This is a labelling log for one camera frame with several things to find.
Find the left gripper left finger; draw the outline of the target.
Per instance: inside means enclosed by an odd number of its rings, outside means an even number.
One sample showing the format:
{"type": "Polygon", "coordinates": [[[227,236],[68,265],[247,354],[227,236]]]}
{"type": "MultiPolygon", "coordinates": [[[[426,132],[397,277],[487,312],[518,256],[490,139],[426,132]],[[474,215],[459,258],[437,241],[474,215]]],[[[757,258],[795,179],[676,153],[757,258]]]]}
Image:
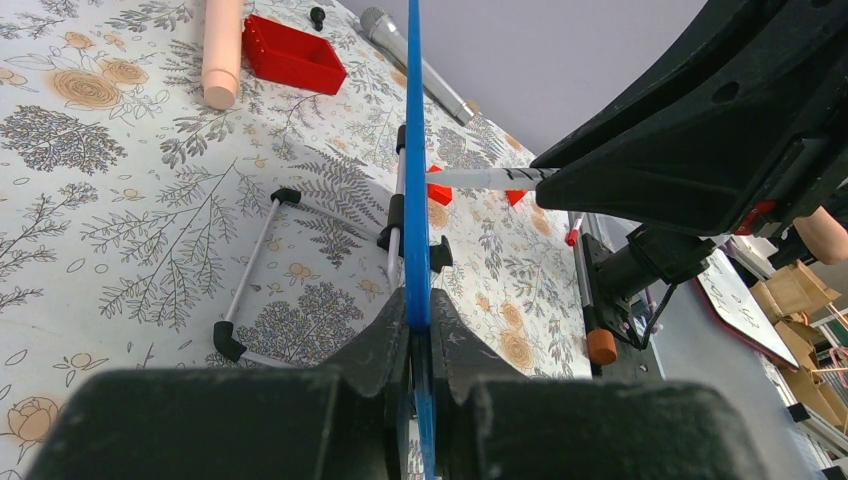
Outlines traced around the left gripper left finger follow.
{"type": "Polygon", "coordinates": [[[113,370],[84,383],[31,479],[404,479],[406,298],[309,368],[113,370]]]}

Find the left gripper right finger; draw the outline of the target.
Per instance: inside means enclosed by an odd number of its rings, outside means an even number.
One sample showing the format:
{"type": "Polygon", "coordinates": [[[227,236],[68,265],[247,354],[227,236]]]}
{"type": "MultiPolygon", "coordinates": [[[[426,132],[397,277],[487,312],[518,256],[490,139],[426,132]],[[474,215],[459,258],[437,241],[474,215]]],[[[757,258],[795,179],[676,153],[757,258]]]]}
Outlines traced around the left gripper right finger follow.
{"type": "Polygon", "coordinates": [[[691,382],[533,380],[431,294],[435,470],[445,479],[764,479],[739,412],[691,382]]]}

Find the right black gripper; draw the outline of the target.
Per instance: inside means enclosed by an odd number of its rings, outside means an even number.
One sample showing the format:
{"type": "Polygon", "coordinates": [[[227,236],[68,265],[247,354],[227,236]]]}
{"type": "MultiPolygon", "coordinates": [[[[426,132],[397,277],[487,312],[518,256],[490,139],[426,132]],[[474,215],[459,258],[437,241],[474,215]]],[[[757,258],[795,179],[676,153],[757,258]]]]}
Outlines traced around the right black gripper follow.
{"type": "Polygon", "coordinates": [[[847,171],[847,5],[710,1],[669,49],[539,155],[545,209],[694,236],[771,236],[847,171]]]}

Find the red-capped marker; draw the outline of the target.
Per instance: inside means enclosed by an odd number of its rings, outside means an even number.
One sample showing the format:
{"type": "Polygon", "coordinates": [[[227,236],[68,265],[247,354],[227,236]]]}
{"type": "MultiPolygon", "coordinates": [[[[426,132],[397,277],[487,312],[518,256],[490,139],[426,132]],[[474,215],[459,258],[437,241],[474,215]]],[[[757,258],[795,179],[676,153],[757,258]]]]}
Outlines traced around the red-capped marker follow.
{"type": "Polygon", "coordinates": [[[569,231],[567,232],[567,234],[565,236],[566,244],[569,247],[574,247],[577,244],[577,242],[580,238],[580,235],[581,235],[581,227],[582,227],[582,223],[583,223],[584,218],[585,218],[585,214],[582,213],[582,212],[577,213],[575,215],[573,222],[571,224],[571,228],[569,229],[569,231]]]}

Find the blue-capped marker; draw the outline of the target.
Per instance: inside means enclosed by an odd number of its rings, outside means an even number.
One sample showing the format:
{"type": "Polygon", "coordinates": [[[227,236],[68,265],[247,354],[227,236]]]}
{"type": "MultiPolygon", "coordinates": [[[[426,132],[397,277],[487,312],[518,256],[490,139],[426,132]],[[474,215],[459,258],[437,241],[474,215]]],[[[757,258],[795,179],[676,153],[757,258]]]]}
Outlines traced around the blue-capped marker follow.
{"type": "Polygon", "coordinates": [[[558,171],[558,168],[516,167],[448,169],[427,173],[426,182],[455,189],[535,190],[558,171]]]}

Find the blue-framed whiteboard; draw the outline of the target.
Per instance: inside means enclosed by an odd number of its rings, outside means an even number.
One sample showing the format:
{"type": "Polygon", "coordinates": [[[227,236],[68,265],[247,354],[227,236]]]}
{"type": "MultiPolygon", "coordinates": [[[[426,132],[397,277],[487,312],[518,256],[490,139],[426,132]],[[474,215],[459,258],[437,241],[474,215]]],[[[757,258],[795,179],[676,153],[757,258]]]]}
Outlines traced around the blue-framed whiteboard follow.
{"type": "Polygon", "coordinates": [[[403,479],[416,422],[428,478],[435,470],[430,243],[424,90],[408,69],[403,176],[405,282],[374,320],[307,368],[186,372],[197,449],[162,474],[205,479],[403,479]]]}

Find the person forearm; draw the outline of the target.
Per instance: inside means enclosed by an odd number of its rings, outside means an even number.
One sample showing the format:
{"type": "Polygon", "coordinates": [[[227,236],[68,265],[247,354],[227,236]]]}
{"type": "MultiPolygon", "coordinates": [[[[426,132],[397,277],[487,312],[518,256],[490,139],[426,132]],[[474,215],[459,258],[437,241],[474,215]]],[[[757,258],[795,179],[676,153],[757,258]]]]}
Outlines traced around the person forearm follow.
{"type": "Polygon", "coordinates": [[[847,230],[823,206],[794,219],[793,226],[819,262],[837,265],[847,260],[847,230]]]}

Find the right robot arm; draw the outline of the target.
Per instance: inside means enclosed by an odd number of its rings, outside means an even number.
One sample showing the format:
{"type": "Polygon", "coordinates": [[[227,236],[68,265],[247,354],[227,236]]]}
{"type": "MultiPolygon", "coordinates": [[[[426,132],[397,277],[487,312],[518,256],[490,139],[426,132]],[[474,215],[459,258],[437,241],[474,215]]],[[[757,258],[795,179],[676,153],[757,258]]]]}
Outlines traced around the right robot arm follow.
{"type": "Polygon", "coordinates": [[[637,223],[591,268],[613,298],[697,276],[721,235],[781,234],[847,176],[846,3],[706,3],[534,166],[541,207],[637,223]]]}

